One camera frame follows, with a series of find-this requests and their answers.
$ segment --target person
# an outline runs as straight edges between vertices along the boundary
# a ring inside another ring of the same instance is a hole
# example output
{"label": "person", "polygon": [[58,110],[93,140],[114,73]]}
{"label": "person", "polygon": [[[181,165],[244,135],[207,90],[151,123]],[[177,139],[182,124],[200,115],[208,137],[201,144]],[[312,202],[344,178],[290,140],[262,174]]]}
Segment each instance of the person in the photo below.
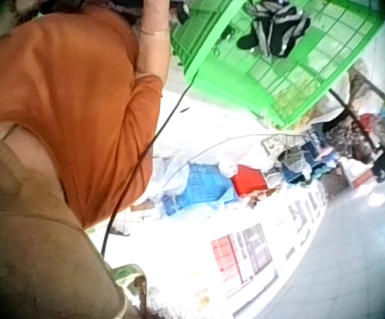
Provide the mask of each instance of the person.
{"label": "person", "polygon": [[169,0],[144,0],[137,35],[105,3],[0,37],[0,318],[144,318],[84,230],[151,176],[148,154],[117,205],[156,130]]}
{"label": "person", "polygon": [[344,110],[334,120],[313,125],[323,148],[332,147],[339,156],[368,165],[372,150],[352,118]]}

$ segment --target green plastic crate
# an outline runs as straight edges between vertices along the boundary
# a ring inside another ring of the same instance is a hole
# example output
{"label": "green plastic crate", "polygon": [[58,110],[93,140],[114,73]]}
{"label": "green plastic crate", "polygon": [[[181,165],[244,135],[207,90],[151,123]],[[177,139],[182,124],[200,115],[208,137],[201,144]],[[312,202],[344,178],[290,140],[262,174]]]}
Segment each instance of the green plastic crate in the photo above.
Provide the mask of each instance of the green plastic crate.
{"label": "green plastic crate", "polygon": [[[192,0],[191,18],[171,33],[187,82],[211,98],[245,107],[286,128],[299,121],[345,72],[385,18],[381,0],[291,0],[312,19],[286,59],[242,51],[250,33],[247,0]],[[230,25],[234,34],[224,41]]]}

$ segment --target cable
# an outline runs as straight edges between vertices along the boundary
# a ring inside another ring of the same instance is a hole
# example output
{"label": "cable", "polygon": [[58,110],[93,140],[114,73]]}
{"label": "cable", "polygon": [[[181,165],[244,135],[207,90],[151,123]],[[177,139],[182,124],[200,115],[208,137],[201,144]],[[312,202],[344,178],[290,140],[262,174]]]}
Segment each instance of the cable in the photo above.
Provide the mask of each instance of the cable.
{"label": "cable", "polygon": [[181,102],[184,99],[185,94],[187,94],[187,92],[190,90],[191,86],[193,85],[193,83],[195,81],[196,76],[197,76],[197,73],[193,76],[191,83],[187,86],[187,88],[184,90],[184,92],[179,97],[179,100],[176,103],[175,107],[173,108],[172,112],[169,114],[169,116],[167,116],[167,119],[165,120],[165,122],[161,126],[160,130],[154,135],[154,138],[151,140],[151,142],[149,142],[148,146],[145,148],[145,151],[142,153],[141,157],[139,158],[135,168],[133,169],[131,177],[127,181],[126,187],[123,190],[123,193],[120,195],[119,201],[117,202],[115,209],[114,209],[114,212],[112,213],[112,216],[110,217],[110,221],[108,222],[108,226],[107,226],[106,233],[104,235],[104,240],[102,242],[102,247],[101,247],[101,255],[102,255],[103,259],[106,255],[108,236],[109,236],[110,231],[112,229],[114,219],[115,219],[117,213],[119,213],[119,211],[118,211],[119,207],[121,207],[121,204],[123,203],[123,201],[126,198],[127,192],[129,191],[129,188],[131,187],[131,184],[133,182],[133,178],[136,176],[137,172],[139,171],[139,168],[141,167],[141,164],[143,163],[145,156],[148,154],[149,150],[153,147],[153,144],[155,143],[156,139],[160,136],[161,132],[165,129],[166,125],[169,123],[169,121],[173,117],[173,114],[175,114],[175,112],[177,111],[179,105],[181,105]]}

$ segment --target tiled floor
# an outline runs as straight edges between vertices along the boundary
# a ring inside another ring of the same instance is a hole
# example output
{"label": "tiled floor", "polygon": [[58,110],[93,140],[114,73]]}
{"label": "tiled floor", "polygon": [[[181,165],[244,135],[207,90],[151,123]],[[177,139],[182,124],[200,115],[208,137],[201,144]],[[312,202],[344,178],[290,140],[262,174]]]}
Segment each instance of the tiled floor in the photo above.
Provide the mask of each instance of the tiled floor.
{"label": "tiled floor", "polygon": [[[385,183],[372,192],[385,196]],[[385,202],[369,197],[329,203],[301,264],[256,318],[385,318]]]}

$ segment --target orange shirt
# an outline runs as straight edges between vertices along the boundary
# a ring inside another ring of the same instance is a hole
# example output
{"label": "orange shirt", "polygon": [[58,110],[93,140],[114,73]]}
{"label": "orange shirt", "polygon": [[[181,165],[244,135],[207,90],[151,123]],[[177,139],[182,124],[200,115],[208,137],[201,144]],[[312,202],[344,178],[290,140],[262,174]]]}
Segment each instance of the orange shirt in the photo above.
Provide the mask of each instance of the orange shirt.
{"label": "orange shirt", "polygon": [[151,176],[150,155],[116,207],[155,133],[163,89],[157,76],[134,78],[137,53],[130,26],[99,8],[48,15],[0,40],[0,124],[41,140],[84,228],[132,204]]}

